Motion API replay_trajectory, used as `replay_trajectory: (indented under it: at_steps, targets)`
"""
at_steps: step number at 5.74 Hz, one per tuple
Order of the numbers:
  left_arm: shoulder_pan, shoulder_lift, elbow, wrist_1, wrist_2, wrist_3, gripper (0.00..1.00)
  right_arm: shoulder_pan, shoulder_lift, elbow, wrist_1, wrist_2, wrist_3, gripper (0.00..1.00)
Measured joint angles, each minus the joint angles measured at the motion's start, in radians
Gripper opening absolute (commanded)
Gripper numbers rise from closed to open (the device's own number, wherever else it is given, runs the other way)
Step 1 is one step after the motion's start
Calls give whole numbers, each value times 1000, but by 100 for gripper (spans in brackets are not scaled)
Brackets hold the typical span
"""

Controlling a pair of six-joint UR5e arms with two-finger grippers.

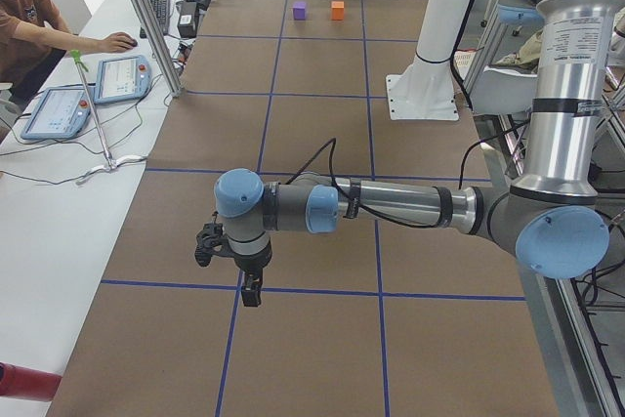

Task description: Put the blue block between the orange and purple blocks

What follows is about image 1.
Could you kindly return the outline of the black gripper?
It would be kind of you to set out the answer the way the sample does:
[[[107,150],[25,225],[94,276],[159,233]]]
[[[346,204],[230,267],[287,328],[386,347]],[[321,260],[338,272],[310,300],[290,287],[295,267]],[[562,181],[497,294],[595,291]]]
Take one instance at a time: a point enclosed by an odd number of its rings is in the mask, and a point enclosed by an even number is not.
[[[259,307],[261,305],[263,270],[270,261],[271,251],[261,251],[237,258],[237,265],[245,275],[241,285],[241,299],[244,307]]]

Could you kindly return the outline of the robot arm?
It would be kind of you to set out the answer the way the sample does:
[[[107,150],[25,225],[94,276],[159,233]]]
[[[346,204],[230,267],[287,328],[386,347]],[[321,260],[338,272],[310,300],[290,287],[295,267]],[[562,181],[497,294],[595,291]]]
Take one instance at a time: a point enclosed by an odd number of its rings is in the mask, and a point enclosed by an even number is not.
[[[588,173],[613,20],[624,0],[501,0],[544,19],[522,173],[507,190],[415,187],[299,170],[264,183],[234,169],[215,184],[216,212],[197,237],[195,259],[231,258],[243,271],[245,306],[261,303],[274,230],[330,232],[366,213],[414,229],[453,228],[494,242],[553,279],[578,276],[604,257],[610,233],[596,212]]]

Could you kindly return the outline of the operator forearm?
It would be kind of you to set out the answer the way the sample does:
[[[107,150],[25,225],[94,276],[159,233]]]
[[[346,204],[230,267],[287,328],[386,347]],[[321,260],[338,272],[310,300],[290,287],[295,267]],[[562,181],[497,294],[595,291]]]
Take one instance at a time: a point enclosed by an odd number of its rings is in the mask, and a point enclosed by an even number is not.
[[[49,27],[37,26],[20,21],[13,33],[13,38],[34,44],[44,45],[60,50],[78,50],[83,54],[101,52],[101,41],[76,36]]]

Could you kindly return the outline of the operator hand on mouse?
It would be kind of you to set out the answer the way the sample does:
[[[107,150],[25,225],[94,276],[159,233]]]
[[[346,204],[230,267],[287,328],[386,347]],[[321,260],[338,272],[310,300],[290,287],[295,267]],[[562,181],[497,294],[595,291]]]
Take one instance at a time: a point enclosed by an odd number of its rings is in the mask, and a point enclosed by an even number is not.
[[[114,32],[99,41],[98,50],[102,53],[122,53],[138,46],[135,38],[126,32]]]

